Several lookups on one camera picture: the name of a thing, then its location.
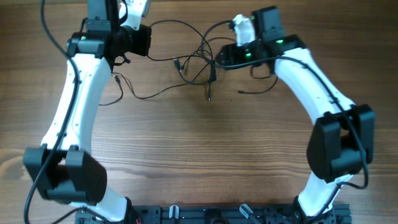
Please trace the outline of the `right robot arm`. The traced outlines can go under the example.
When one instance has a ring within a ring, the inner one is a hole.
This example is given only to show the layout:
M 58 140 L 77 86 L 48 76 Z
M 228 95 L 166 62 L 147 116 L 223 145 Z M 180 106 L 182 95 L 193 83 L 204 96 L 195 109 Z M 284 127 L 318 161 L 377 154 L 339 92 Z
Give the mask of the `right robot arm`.
M 340 92 L 315 63 L 297 35 L 287 35 L 275 6 L 237 15 L 228 21 L 236 41 L 215 58 L 224 70 L 267 65 L 308 113 L 313 131 L 307 146 L 311 169 L 305 188 L 295 199 L 294 220 L 319 222 L 328 218 L 333 201 L 351 178 L 369 174 L 373 160 L 374 111 L 356 105 Z

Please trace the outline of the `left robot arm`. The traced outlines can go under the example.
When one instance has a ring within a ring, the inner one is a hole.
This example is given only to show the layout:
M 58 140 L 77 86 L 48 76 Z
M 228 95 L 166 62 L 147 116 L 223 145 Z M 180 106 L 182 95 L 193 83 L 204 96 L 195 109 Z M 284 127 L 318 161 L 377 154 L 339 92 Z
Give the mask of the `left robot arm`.
M 146 56 L 151 29 L 141 24 L 149 0 L 89 1 L 88 16 L 62 54 L 67 75 L 49 130 L 23 163 L 45 200 L 71 205 L 103 223 L 142 223 L 127 197 L 107 183 L 106 169 L 91 156 L 91 137 L 102 92 L 118 57 Z

